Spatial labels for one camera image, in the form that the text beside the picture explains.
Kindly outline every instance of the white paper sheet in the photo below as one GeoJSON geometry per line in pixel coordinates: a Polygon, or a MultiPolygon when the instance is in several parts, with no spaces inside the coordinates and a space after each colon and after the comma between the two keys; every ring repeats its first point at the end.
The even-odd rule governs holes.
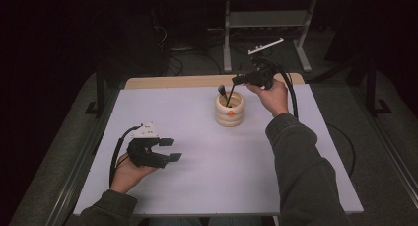
{"type": "MultiPolygon", "coordinates": [[[[300,121],[316,132],[319,153],[336,171],[344,210],[363,211],[309,85],[294,87],[300,121]]],[[[118,138],[132,126],[153,122],[160,137],[174,140],[173,146],[156,146],[153,151],[182,156],[128,193],[139,200],[135,214],[279,214],[274,156],[264,133],[271,113],[246,87],[236,87],[236,91],[245,98],[244,121],[237,127],[216,122],[216,87],[121,91],[74,213],[94,204],[108,189],[118,138]]],[[[119,155],[129,141],[126,137],[119,155]]]]}

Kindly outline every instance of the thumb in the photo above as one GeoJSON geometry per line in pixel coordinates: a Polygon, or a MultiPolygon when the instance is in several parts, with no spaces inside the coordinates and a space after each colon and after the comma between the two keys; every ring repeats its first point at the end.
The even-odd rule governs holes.
{"type": "Polygon", "coordinates": [[[246,87],[257,95],[259,95],[260,92],[261,92],[261,88],[259,88],[258,86],[248,84],[248,85],[246,85],[246,87]]]}

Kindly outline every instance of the person's right hand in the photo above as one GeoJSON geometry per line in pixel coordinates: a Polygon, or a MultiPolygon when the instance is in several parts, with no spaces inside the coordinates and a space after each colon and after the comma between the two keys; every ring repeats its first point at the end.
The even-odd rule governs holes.
{"type": "Polygon", "coordinates": [[[156,171],[157,168],[140,166],[137,167],[125,153],[117,161],[116,172],[110,189],[119,193],[127,193],[135,187],[145,176],[156,171]]]}
{"type": "Polygon", "coordinates": [[[289,112],[288,90],[283,82],[274,79],[273,86],[269,90],[263,90],[251,84],[246,85],[246,87],[258,95],[262,104],[271,111],[273,117],[289,112]]]}

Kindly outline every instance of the gray sleeve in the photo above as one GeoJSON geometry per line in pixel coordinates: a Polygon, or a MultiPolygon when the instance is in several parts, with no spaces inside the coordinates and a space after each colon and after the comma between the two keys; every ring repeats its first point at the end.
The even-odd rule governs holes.
{"type": "Polygon", "coordinates": [[[65,225],[129,225],[136,203],[135,198],[109,189],[80,216],[71,215],[65,225]]]}
{"type": "Polygon", "coordinates": [[[351,225],[338,197],[335,171],[316,149],[316,134],[292,115],[276,116],[266,135],[280,191],[280,225],[351,225]]]}

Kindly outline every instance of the ceramic cup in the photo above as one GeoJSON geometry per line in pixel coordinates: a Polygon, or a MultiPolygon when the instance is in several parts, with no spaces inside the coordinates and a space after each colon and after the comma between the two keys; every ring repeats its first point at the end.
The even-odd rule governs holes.
{"type": "Polygon", "coordinates": [[[233,92],[228,107],[225,97],[218,95],[215,100],[216,121],[226,127],[234,127],[241,124],[244,119],[244,106],[244,97],[238,92],[233,92]]]}

